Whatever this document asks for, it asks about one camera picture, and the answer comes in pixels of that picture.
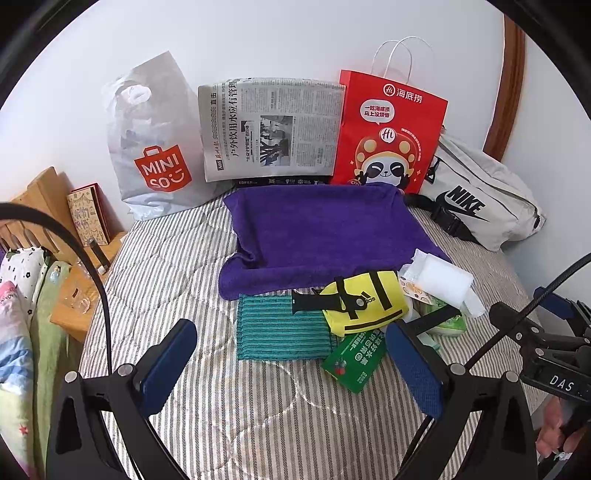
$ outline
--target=nike logo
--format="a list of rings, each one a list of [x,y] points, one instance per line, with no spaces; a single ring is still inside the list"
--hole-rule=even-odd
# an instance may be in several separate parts
[[[449,203],[447,199],[450,199],[457,205]],[[463,189],[459,185],[451,191],[440,193],[437,196],[437,203],[444,203],[448,210],[454,213],[461,213],[462,215],[468,215],[472,218],[478,218],[488,222],[485,218],[479,217],[476,212],[486,205],[479,199],[474,197],[469,191]]]

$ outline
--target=blue gripper pad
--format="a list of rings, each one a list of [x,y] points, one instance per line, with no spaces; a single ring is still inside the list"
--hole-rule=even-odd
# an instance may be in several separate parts
[[[388,325],[385,338],[388,355],[400,371],[418,407],[425,415],[437,420],[443,412],[441,382],[397,322]]]
[[[180,319],[158,345],[148,348],[137,364],[145,418],[160,412],[197,346],[193,322]]]

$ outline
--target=zipper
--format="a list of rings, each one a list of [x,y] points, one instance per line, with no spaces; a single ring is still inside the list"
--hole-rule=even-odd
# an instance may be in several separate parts
[[[466,164],[464,164],[464,162],[462,162],[462,161],[461,161],[461,160],[460,160],[458,157],[456,157],[456,156],[455,156],[455,155],[454,155],[454,154],[453,154],[453,153],[452,153],[452,152],[449,150],[449,148],[447,148],[447,147],[446,147],[446,146],[445,146],[443,143],[441,143],[441,140],[438,140],[438,143],[439,143],[439,146],[440,146],[442,149],[444,149],[444,150],[445,150],[445,152],[446,152],[446,153],[447,153],[449,156],[451,156],[452,158],[454,158],[454,159],[455,159],[455,160],[456,160],[456,161],[457,161],[457,162],[458,162],[460,165],[462,165],[462,166],[463,166],[463,167],[464,167],[464,168],[465,168],[467,171],[469,171],[470,173],[472,173],[472,175],[474,175],[474,176],[475,176],[477,179],[479,179],[479,180],[480,180],[482,183],[484,183],[485,185],[488,185],[488,186],[489,186],[491,189],[494,189],[494,190],[496,190],[497,192],[504,193],[504,194],[506,194],[506,195],[509,195],[509,196],[511,196],[511,197],[513,197],[513,198],[515,198],[515,199],[521,200],[522,202],[525,202],[525,203],[528,203],[529,205],[531,205],[531,206],[534,208],[534,214],[535,214],[535,215],[536,215],[536,217],[537,217],[536,224],[539,224],[539,222],[540,222],[540,216],[539,216],[539,214],[538,214],[538,207],[536,207],[536,205],[534,205],[533,203],[531,203],[531,202],[530,202],[528,199],[525,199],[525,198],[523,198],[523,197],[520,197],[519,195],[516,195],[516,194],[515,194],[515,193],[513,193],[513,192],[509,192],[509,191],[507,191],[507,190],[504,190],[504,189],[502,189],[502,188],[496,187],[496,186],[494,186],[494,185],[491,185],[490,183],[488,183],[488,182],[484,181],[482,178],[480,178],[478,175],[476,175],[476,174],[475,174],[475,173],[474,173],[474,172],[473,172],[471,169],[469,169],[469,168],[466,166]],[[503,205],[503,207],[505,207],[505,209],[506,209],[508,212],[510,212],[511,214],[513,214],[513,216],[515,216],[515,217],[517,218],[517,216],[516,216],[516,215],[515,215],[513,212],[511,212],[511,211],[510,211],[510,210],[507,208],[507,206],[505,206],[505,205],[504,205],[504,204],[503,204],[503,203],[502,203],[500,200],[497,200],[497,202],[499,202],[501,205]]]

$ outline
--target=red paper bag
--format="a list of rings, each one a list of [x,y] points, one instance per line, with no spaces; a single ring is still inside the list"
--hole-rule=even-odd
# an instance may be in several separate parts
[[[367,73],[341,70],[346,85],[331,183],[391,183],[418,193],[447,108],[431,93]]]

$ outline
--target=panda cartoon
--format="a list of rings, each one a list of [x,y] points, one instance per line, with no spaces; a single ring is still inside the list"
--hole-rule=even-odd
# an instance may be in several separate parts
[[[401,190],[408,186],[417,160],[417,144],[405,134],[388,130],[384,135],[388,142],[380,135],[361,139],[355,151],[357,169],[351,183],[382,181]]]

